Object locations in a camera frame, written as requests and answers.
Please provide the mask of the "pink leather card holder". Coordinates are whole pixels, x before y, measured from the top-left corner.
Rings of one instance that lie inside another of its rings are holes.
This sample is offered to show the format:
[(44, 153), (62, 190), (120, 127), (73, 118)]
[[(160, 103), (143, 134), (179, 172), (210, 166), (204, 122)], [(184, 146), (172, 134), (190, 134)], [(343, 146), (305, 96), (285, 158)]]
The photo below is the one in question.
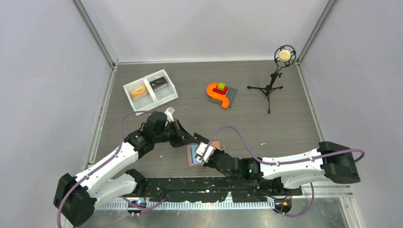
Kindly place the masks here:
[[(219, 141), (213, 141), (211, 145), (216, 148), (216, 149), (224, 149), (224, 147), (221, 147)], [(201, 166), (201, 163), (197, 161), (196, 159), (196, 150), (197, 150), (198, 145), (192, 144), (192, 145), (187, 145), (187, 154), (188, 154), (188, 164), (190, 167), (192, 166)]]

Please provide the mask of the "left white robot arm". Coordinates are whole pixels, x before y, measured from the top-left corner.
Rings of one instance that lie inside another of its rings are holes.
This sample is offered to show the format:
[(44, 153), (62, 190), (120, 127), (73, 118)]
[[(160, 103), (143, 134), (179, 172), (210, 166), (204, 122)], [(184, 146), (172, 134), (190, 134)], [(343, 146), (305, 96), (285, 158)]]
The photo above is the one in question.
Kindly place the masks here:
[(103, 193), (101, 188), (123, 168), (135, 163), (158, 143), (169, 143), (173, 148), (195, 143), (196, 138), (188, 133), (180, 122), (173, 118), (170, 110), (149, 111), (140, 128), (120, 136), (118, 147), (92, 167), (76, 174), (60, 177), (53, 204), (57, 211), (57, 227), (65, 217), (72, 225), (80, 226), (94, 213), (102, 202), (118, 196), (132, 194), (135, 197), (145, 193), (146, 184), (130, 174), (123, 175), (114, 190)]

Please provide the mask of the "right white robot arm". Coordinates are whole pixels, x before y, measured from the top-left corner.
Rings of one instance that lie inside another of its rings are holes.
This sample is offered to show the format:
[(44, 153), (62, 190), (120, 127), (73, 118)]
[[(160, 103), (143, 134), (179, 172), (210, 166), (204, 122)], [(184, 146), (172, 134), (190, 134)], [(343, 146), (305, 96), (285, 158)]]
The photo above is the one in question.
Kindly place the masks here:
[(320, 142), (318, 148), (296, 155), (243, 159), (231, 157), (202, 142), (196, 149), (195, 158), (202, 166), (216, 169), (232, 180), (268, 181), (278, 195), (316, 181), (331, 180), (336, 184), (361, 181), (353, 150), (329, 141)]

